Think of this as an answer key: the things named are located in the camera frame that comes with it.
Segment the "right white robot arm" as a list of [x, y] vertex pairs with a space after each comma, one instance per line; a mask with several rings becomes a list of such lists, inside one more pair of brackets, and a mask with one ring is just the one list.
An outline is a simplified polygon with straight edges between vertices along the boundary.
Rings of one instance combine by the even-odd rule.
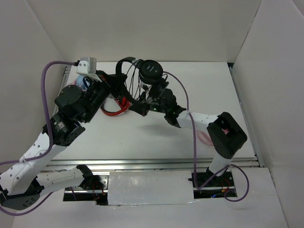
[[163, 113], [164, 119], [170, 125], [177, 128], [195, 128], [196, 133], [202, 132], [207, 136], [216, 151], [207, 174], [207, 181], [212, 186], [223, 181], [225, 170], [220, 169], [231, 163], [235, 153], [247, 141], [246, 133], [230, 113], [209, 115], [189, 112], [178, 105], [176, 96], [170, 89], [165, 89], [158, 98], [150, 98], [143, 92], [139, 102], [132, 104], [129, 110], [142, 116], [146, 116], [149, 111]]

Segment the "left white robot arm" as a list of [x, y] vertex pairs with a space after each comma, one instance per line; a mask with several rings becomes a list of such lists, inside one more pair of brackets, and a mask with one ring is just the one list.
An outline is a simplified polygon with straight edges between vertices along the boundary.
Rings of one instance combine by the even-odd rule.
[[77, 85], [64, 87], [55, 99], [58, 112], [47, 123], [33, 145], [11, 168], [0, 175], [0, 204], [20, 211], [30, 208], [42, 196], [69, 187], [101, 187], [100, 178], [84, 164], [69, 170], [43, 173], [59, 153], [70, 146], [89, 123], [109, 95], [119, 96], [125, 89], [125, 74], [108, 75], [98, 71], [96, 79], [85, 76], [87, 89]]

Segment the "black headphones with thin cable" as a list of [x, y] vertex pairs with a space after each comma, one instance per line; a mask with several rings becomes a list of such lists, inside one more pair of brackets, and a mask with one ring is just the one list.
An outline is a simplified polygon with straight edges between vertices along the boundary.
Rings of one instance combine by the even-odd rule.
[[130, 63], [133, 68], [131, 79], [127, 79], [123, 88], [122, 95], [131, 104], [144, 104], [139, 102], [138, 98], [142, 92], [149, 92], [151, 89], [161, 95], [167, 88], [169, 82], [163, 77], [164, 71], [162, 66], [154, 60], [136, 59], [134, 57], [125, 57], [119, 60], [115, 67], [115, 74], [123, 73], [123, 63]]

